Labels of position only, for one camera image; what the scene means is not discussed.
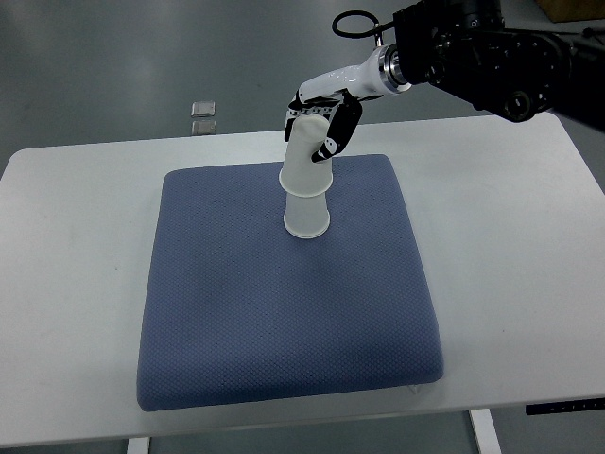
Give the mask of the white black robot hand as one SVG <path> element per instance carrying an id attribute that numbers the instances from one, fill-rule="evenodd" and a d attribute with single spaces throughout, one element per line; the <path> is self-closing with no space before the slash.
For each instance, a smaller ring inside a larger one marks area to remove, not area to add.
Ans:
<path id="1" fill-rule="evenodd" d="M 363 63 L 322 74 L 299 87 L 287 107 L 285 140 L 290 139 L 297 118 L 320 115 L 328 120 L 329 127 L 311 160 L 327 161 L 349 144 L 363 114 L 364 101 L 397 96 L 410 87 L 399 66 L 397 46 L 378 46 Z"/>

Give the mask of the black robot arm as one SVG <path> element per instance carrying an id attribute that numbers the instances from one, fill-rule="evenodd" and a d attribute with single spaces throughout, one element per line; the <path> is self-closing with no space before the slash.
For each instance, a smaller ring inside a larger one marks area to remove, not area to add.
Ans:
<path id="1" fill-rule="evenodd" d="M 404 79 L 511 122 L 552 110 L 604 128 L 604 31 L 507 28 L 497 1 L 421 1 L 393 15 Z"/>

